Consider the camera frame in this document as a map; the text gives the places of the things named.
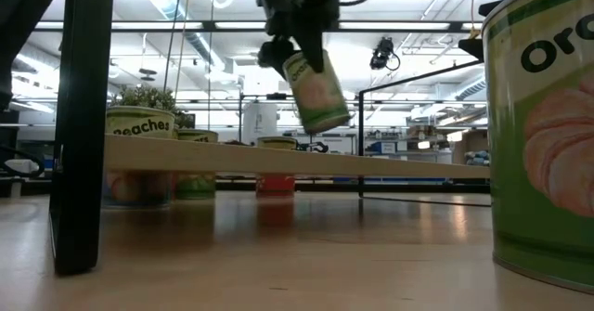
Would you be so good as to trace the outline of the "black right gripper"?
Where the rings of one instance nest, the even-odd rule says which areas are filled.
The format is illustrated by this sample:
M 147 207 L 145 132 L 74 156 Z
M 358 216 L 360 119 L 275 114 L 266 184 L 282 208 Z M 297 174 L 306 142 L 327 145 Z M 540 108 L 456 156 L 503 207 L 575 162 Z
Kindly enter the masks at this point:
M 322 32 L 338 26 L 339 0 L 256 0 L 256 5 L 264 10 L 265 32 L 275 36 L 260 47 L 259 67 L 272 68 L 284 77 L 283 64 L 296 53 L 284 37 L 293 36 L 314 72 L 324 71 Z

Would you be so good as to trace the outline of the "peaches label tin can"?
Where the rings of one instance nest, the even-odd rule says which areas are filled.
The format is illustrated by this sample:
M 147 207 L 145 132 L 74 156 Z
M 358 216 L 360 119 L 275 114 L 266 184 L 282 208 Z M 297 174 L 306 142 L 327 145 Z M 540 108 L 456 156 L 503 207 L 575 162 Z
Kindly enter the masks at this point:
M 138 106 L 109 107 L 106 133 L 175 139 L 174 115 Z M 108 170 L 103 181 L 103 204 L 113 207 L 159 207 L 171 199 L 173 177 L 161 172 Z

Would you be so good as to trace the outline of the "blue grey rolled bundles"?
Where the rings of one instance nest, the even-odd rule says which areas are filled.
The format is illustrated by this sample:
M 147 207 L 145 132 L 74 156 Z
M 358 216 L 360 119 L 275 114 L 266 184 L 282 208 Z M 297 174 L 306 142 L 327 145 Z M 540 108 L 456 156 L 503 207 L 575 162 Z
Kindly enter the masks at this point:
M 467 151 L 465 159 L 467 165 L 488 166 L 490 164 L 490 154 L 486 150 Z

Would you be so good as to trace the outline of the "black overhead crossbar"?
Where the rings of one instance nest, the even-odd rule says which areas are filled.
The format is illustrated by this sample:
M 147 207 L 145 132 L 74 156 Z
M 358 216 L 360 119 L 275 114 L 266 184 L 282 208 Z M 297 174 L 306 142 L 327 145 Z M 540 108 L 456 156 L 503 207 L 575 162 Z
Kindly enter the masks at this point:
M 464 20 L 341 20 L 326 32 L 466 33 L 481 22 Z M 265 32 L 262 20 L 115 20 L 112 32 Z

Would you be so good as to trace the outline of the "potted green plant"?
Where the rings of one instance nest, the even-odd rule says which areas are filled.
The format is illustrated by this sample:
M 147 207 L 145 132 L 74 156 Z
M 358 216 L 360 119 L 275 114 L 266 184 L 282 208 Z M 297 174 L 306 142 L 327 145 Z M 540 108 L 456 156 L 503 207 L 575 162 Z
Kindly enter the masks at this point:
M 181 129 L 195 128 L 195 115 L 176 106 L 174 92 L 166 88 L 162 90 L 149 85 L 124 86 L 111 98 L 110 106 L 131 106 L 163 110 L 175 116 L 175 123 Z

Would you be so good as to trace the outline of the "blue white box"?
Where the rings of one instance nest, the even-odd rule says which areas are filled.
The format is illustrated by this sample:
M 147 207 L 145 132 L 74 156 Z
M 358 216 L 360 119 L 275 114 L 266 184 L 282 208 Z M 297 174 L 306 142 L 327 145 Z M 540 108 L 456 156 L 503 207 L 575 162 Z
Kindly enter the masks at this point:
M 374 154 L 391 155 L 397 152 L 396 142 L 378 141 L 369 146 L 369 150 Z

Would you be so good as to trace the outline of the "white cylindrical tank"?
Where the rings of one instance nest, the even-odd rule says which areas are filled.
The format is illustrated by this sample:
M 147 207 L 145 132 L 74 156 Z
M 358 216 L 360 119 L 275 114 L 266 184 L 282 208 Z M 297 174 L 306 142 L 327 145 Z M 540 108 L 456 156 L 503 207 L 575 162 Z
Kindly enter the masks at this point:
M 278 106 L 251 102 L 243 109 L 241 141 L 256 144 L 259 137 L 278 134 Z

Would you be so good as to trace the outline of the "green label tin can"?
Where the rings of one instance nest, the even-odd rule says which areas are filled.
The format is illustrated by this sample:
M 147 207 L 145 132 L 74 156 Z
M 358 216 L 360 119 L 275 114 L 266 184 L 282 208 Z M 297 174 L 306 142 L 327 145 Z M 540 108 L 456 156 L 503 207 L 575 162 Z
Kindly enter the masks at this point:
M 181 129 L 179 140 L 217 143 L 218 134 L 209 130 Z M 175 177 L 174 196 L 177 200 L 200 200 L 214 197 L 216 191 L 216 174 L 179 174 Z

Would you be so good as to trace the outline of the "wooden shelf black legs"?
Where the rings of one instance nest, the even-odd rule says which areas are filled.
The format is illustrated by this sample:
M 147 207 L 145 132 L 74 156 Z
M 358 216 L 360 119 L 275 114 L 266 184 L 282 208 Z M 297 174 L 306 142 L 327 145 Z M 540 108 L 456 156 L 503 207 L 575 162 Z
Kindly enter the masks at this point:
M 485 167 L 201 144 L 105 132 L 113 0 L 65 0 L 50 222 L 54 268 L 97 264 L 103 172 L 487 178 Z

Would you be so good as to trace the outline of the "red label tin can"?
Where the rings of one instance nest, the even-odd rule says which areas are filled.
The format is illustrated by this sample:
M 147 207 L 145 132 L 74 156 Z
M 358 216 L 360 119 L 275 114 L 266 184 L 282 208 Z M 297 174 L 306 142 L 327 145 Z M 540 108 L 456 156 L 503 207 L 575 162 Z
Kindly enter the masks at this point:
M 259 148 L 296 150 L 297 141 L 285 136 L 264 136 L 258 138 Z M 258 175 L 256 195 L 258 197 L 292 196 L 295 189 L 294 175 Z

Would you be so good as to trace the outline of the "oranges label tin can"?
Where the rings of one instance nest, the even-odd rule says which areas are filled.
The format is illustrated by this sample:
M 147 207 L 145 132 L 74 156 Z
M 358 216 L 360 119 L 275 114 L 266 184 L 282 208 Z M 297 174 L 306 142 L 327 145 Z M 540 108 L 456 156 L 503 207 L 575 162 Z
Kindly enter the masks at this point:
M 345 125 L 352 118 L 326 50 L 323 51 L 323 65 L 323 72 L 315 72 L 303 53 L 297 52 L 282 66 L 301 125 L 308 135 Z
M 495 261 L 594 295 L 594 0 L 484 20 Z

